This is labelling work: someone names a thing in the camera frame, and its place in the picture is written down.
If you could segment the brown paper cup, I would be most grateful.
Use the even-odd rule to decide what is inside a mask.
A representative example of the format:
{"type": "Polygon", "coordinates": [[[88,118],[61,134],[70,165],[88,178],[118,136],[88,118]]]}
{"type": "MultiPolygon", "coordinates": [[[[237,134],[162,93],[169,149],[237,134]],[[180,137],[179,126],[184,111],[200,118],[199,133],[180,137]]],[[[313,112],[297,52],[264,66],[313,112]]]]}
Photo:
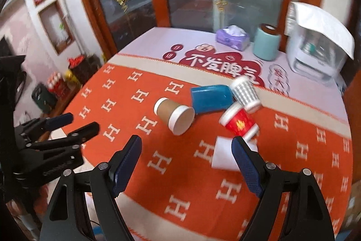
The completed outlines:
{"type": "Polygon", "coordinates": [[[169,98],[162,97],[154,105],[154,113],[164,122],[173,135],[184,134],[192,125],[195,110],[169,98]]]}

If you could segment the white paper cup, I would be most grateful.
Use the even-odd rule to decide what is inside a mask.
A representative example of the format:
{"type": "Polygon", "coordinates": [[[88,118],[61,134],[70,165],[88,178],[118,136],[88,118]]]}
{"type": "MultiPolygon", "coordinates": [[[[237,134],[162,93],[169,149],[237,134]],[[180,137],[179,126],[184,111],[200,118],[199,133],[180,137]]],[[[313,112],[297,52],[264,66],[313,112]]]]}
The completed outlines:
{"type": "Polygon", "coordinates": [[[213,169],[240,172],[237,161],[248,160],[248,156],[241,144],[237,143],[235,157],[232,151],[232,142],[232,138],[217,137],[211,162],[213,169]]]}

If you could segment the red paper cup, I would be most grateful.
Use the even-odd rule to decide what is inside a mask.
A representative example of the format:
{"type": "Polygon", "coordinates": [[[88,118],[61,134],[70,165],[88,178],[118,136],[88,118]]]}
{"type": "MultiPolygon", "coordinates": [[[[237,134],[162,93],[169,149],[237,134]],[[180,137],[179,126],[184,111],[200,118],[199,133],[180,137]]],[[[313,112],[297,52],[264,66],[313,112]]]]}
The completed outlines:
{"type": "Polygon", "coordinates": [[[252,139],[259,131],[258,124],[239,102],[234,102],[222,114],[218,122],[234,135],[241,136],[245,141],[252,139]]]}

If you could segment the grey checked paper cup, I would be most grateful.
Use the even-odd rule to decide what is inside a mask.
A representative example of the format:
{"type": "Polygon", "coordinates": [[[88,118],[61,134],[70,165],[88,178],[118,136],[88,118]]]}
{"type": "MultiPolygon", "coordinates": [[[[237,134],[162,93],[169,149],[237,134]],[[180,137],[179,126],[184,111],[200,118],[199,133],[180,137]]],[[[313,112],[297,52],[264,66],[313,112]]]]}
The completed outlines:
{"type": "Polygon", "coordinates": [[[261,108],[262,104],[258,94],[247,76],[234,79],[229,88],[246,112],[252,114],[261,108]]]}

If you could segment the blue plastic cup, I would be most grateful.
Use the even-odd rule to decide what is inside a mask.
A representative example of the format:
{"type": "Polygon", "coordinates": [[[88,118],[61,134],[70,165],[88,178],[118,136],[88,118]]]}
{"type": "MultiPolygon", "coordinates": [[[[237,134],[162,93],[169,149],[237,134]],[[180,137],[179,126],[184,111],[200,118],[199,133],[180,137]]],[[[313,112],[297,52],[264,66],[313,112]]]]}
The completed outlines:
{"type": "Polygon", "coordinates": [[[226,110],[234,102],[230,88],[222,84],[193,87],[190,93],[196,114],[226,110]]]}

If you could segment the red box with eggs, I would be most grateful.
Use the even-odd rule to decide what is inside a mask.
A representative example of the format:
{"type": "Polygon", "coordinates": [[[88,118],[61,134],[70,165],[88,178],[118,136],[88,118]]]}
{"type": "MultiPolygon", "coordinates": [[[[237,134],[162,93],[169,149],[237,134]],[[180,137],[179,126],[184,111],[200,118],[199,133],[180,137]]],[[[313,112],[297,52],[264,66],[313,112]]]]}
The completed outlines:
{"type": "Polygon", "coordinates": [[[58,72],[53,72],[51,74],[46,82],[46,87],[58,99],[64,98],[70,91],[62,75],[58,72]]]}

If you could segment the dark basket red decoration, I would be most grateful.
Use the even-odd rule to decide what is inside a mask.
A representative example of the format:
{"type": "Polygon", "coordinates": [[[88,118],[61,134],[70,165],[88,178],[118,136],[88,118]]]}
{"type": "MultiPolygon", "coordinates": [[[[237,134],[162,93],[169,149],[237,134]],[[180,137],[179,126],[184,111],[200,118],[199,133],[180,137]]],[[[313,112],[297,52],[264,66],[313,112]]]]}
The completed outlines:
{"type": "Polygon", "coordinates": [[[77,57],[69,57],[68,69],[76,77],[81,85],[85,85],[99,69],[97,57],[81,54],[77,57]]]}

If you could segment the white sterilizer appliance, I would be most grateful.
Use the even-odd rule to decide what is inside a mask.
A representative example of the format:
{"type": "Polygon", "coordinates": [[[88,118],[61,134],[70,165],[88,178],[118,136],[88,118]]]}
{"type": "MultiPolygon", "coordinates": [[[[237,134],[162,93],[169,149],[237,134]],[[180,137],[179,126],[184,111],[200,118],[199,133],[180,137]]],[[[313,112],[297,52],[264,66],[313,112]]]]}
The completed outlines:
{"type": "Polygon", "coordinates": [[[339,74],[347,54],[323,34],[297,25],[288,38],[286,57],[293,72],[327,84],[339,74]]]}

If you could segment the teal canister brown lid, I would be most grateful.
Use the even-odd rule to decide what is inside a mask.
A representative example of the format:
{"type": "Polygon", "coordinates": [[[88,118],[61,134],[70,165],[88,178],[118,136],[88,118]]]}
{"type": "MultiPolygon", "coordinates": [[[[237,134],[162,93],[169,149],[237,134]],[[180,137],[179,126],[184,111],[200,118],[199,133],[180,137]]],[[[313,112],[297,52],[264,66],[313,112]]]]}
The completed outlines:
{"type": "Polygon", "coordinates": [[[274,61],[278,56],[280,41],[281,35],[278,28],[262,23],[256,30],[253,54],[264,61],[274,61]]]}

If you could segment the purple tissue pack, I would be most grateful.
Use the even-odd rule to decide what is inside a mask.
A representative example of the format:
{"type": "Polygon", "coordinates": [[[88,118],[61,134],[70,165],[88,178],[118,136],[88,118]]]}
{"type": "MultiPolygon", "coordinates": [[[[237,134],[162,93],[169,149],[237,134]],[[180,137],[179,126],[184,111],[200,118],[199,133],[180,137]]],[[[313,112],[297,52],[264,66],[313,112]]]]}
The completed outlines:
{"type": "Polygon", "coordinates": [[[250,45],[249,34],[236,25],[217,30],[215,39],[218,43],[238,51],[243,51],[250,45]]]}

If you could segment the white cloth on appliance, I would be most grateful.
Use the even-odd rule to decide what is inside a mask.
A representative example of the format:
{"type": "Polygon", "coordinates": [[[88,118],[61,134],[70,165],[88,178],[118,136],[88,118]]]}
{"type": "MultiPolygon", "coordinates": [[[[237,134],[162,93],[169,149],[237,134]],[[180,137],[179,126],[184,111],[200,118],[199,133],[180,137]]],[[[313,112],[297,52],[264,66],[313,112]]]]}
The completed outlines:
{"type": "Polygon", "coordinates": [[[297,26],[321,33],[354,59],[353,36],[342,22],[320,7],[304,2],[290,2],[284,34],[291,36],[297,26]]]}

